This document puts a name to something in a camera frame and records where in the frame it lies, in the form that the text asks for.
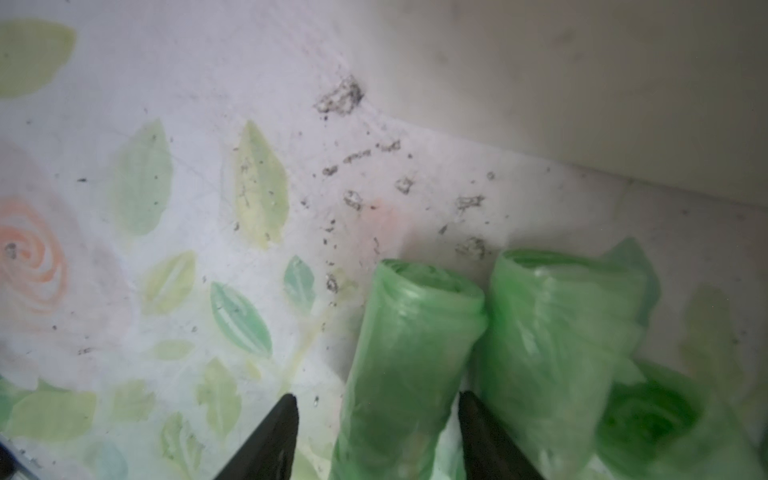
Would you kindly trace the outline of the green trash bag roll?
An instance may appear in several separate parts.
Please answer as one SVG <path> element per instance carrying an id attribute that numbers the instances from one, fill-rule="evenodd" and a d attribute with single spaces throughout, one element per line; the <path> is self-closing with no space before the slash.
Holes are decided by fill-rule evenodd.
<path id="1" fill-rule="evenodd" d="M 572 479 L 589 462 L 613 378 L 660 296 L 633 238 L 600 257 L 535 249 L 498 256 L 472 389 L 545 478 Z"/>
<path id="2" fill-rule="evenodd" d="M 767 471 L 730 405 L 663 365 L 617 371 L 595 432 L 616 479 L 765 479 Z"/>
<path id="3" fill-rule="evenodd" d="M 397 259 L 374 272 L 329 476 L 428 479 L 472 349 L 485 294 L 453 271 Z"/>

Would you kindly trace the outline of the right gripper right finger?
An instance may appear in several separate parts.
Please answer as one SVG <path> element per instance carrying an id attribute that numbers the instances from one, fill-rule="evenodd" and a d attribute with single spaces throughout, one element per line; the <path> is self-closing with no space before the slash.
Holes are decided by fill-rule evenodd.
<path id="1" fill-rule="evenodd" d="M 473 392 L 459 394 L 458 417 L 468 480 L 543 480 L 536 467 Z"/>

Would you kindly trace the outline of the white bottom drawer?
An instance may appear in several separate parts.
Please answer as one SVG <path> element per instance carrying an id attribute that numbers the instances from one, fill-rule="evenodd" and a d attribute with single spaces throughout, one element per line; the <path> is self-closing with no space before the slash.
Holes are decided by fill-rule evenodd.
<path id="1" fill-rule="evenodd" d="M 767 202 L 763 1 L 339 1 L 378 108 L 473 141 Z"/>

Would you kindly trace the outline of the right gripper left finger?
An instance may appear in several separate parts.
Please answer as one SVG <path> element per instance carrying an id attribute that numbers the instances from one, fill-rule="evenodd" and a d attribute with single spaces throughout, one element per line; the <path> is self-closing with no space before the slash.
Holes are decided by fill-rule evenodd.
<path id="1" fill-rule="evenodd" d="M 215 480 L 289 480 L 299 429 L 297 398 L 280 397 Z"/>

